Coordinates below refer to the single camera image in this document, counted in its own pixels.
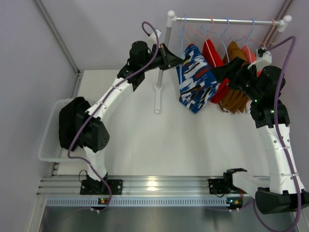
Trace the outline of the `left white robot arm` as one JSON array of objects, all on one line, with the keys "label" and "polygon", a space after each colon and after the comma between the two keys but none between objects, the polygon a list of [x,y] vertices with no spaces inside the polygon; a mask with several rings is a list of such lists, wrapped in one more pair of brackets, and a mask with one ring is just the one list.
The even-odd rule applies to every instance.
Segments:
[{"label": "left white robot arm", "polygon": [[75,140],[84,149],[88,164],[80,194],[111,194],[105,168],[105,147],[110,140],[106,123],[125,98],[144,81],[145,72],[152,69],[164,71],[181,63],[183,59],[170,52],[163,43],[149,49],[146,42],[136,41],[129,51],[126,65],[119,71],[107,92],[93,106],[76,115]]}]

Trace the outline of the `black trousers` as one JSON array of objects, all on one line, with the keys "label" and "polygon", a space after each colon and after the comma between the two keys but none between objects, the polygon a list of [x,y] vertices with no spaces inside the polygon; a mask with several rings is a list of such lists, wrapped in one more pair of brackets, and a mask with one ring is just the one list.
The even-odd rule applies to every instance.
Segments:
[{"label": "black trousers", "polygon": [[77,131],[75,128],[76,115],[80,111],[85,111],[90,104],[84,97],[74,98],[59,112],[59,142],[64,149],[69,149]]}]

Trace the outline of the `red garment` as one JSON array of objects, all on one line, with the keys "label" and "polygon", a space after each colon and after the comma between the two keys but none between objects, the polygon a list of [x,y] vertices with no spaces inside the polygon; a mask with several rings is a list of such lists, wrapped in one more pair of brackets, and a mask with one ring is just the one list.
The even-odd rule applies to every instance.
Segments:
[{"label": "red garment", "polygon": [[[209,65],[212,68],[223,66],[223,61],[218,55],[212,41],[210,39],[207,39],[204,42],[203,49],[202,49],[202,56],[205,58],[205,60],[209,63]],[[220,100],[228,93],[229,87],[228,87],[228,79],[225,79],[218,87],[217,92],[214,94],[214,96],[211,98],[212,103],[219,103]]]}]

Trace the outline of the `blue white patterned shorts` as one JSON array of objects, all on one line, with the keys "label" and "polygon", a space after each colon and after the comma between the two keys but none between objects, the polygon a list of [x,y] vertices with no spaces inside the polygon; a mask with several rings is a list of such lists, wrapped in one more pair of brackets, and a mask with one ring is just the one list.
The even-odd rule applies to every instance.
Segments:
[{"label": "blue white patterned shorts", "polygon": [[182,54],[184,62],[176,67],[182,103],[192,113],[198,113],[218,90],[211,66],[198,47],[189,44]]}]

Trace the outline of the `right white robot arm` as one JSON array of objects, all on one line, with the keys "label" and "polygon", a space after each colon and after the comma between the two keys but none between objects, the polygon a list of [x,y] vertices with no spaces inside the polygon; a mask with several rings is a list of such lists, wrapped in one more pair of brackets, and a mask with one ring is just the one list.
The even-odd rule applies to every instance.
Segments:
[{"label": "right white robot arm", "polygon": [[290,143],[290,119],[280,101],[285,85],[281,68],[257,68],[237,57],[211,69],[217,82],[228,80],[231,89],[240,90],[250,100],[250,114],[260,135],[269,168],[269,183],[249,175],[243,168],[229,169],[224,178],[229,188],[241,189],[255,199],[258,210],[266,214],[293,212],[309,205],[309,193],[302,184]]}]

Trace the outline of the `light blue wire hanger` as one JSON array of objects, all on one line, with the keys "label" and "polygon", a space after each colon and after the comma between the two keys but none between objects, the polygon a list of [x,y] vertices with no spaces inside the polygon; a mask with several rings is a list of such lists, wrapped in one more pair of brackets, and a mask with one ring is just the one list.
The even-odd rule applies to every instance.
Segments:
[{"label": "light blue wire hanger", "polygon": [[[185,31],[185,26],[186,26],[186,19],[187,19],[187,14],[185,13],[183,25],[181,26],[180,23],[178,24],[179,39],[180,39],[179,55],[180,55],[180,58],[183,60],[183,62],[185,61],[185,52],[184,52],[183,46],[184,46],[184,31]],[[179,65],[180,87],[183,87],[183,65],[182,64]]]}]

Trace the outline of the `pink hanger with red garment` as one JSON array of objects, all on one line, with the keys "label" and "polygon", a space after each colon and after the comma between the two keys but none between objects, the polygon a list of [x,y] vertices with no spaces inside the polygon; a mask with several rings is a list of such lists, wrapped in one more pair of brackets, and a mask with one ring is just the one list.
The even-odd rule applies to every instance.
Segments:
[{"label": "pink hanger with red garment", "polygon": [[[218,39],[220,38],[219,34],[215,31],[213,31],[214,29],[214,20],[210,17],[211,19],[211,29],[209,31],[209,33],[212,33],[212,34],[215,34]],[[210,40],[210,55],[211,55],[211,59],[212,59],[212,62],[213,62],[213,66],[214,67],[220,67],[220,66],[223,66],[224,63],[220,57],[220,55],[218,54],[217,50],[216,50],[216,47],[215,45],[213,44],[212,40]]]}]

